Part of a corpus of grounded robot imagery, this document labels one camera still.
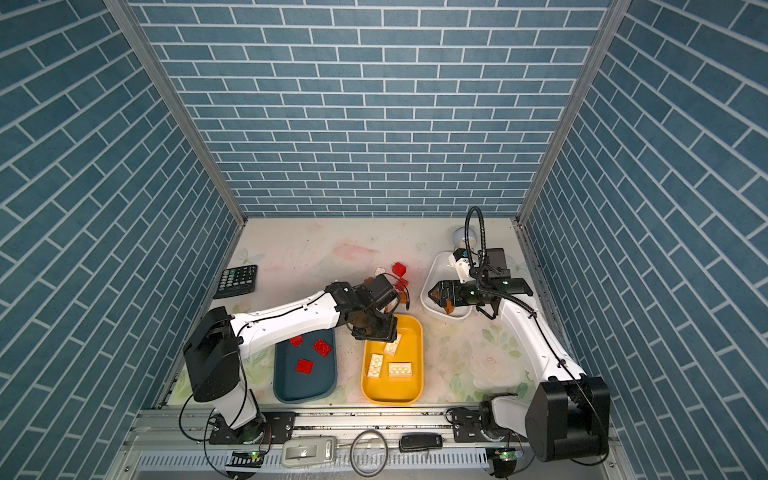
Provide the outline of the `long white lego brick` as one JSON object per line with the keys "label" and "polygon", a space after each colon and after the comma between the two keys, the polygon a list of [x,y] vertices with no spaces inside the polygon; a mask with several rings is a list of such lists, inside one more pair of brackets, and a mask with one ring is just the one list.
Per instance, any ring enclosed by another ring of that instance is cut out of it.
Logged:
{"label": "long white lego brick", "polygon": [[401,340],[402,334],[398,333],[396,339],[393,342],[387,342],[384,344],[383,353],[388,356],[395,356],[397,354]]}

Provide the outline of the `long white lego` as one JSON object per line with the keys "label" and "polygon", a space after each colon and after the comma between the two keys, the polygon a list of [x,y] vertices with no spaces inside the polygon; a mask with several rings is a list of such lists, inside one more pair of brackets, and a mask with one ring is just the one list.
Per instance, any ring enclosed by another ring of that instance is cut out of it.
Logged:
{"label": "long white lego", "polygon": [[410,378],[414,374],[413,365],[411,362],[390,362],[387,374],[390,378]]}

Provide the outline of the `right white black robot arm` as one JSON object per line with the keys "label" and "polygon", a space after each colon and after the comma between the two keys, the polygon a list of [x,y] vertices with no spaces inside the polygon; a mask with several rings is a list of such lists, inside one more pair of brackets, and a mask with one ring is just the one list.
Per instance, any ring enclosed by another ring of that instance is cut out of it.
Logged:
{"label": "right white black robot arm", "polygon": [[525,279],[512,276],[501,248],[486,241],[484,216],[469,208],[448,261],[453,279],[427,281],[427,303],[445,314],[469,308],[510,329],[531,363],[535,392],[530,401],[494,394],[479,406],[481,431],[490,438],[506,433],[526,438],[542,461],[570,460],[596,466],[609,456],[610,391],[588,375],[559,342],[538,309]]}

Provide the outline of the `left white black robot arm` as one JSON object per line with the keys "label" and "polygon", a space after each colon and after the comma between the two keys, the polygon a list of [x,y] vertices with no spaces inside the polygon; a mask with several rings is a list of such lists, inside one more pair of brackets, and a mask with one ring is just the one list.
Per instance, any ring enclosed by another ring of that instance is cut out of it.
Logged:
{"label": "left white black robot arm", "polygon": [[320,330],[347,325],[357,340],[393,342],[400,295],[384,274],[361,284],[333,282],[323,290],[267,310],[208,311],[182,348],[191,398],[209,404],[220,429],[238,432],[261,423],[245,374],[255,352]]}

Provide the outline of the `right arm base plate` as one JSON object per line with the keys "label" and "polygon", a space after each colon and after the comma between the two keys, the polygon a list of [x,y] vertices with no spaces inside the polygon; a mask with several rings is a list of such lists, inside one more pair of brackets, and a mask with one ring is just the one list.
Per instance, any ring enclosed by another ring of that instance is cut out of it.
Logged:
{"label": "right arm base plate", "polygon": [[496,425],[486,410],[451,407],[444,411],[444,418],[457,443],[517,442],[526,439],[513,430]]}

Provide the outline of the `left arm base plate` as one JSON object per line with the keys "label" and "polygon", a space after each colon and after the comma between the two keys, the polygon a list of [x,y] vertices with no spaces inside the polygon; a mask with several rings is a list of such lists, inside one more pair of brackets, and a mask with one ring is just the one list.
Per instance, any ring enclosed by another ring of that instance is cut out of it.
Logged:
{"label": "left arm base plate", "polygon": [[215,413],[208,422],[212,428],[209,442],[213,445],[284,444],[293,435],[295,420],[294,412],[266,412],[244,426],[233,428],[222,415]]}

